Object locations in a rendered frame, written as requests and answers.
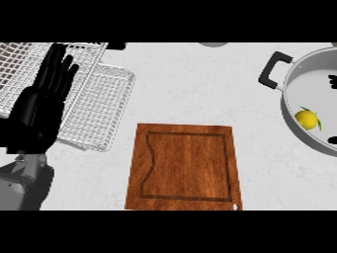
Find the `brown wooden cutting board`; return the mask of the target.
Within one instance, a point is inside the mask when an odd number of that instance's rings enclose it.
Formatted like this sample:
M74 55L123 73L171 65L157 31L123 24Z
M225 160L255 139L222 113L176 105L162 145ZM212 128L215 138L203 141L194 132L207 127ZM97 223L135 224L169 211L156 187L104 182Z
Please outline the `brown wooden cutting board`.
M153 211L243 208L228 126L138 125L126 208Z

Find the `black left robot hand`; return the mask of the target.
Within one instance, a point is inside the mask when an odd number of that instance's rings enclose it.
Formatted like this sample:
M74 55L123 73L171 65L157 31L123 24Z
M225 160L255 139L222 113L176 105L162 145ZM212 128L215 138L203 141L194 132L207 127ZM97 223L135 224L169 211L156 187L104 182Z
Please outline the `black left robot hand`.
M14 104L8 119L0 118L0 147L8 154L43 154L57 142L64 102L79 65L54 43L37 77Z

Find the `yellow lemon with green leaf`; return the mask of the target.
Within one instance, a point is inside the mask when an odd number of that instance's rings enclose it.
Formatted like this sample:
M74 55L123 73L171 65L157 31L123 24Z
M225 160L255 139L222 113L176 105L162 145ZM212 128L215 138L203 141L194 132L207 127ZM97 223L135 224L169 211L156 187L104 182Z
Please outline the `yellow lemon with green leaf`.
M317 113L310 109L302 108L301 111L295 114L295 119L305 130L312 130L315 128L323 129L323 123L317 116Z

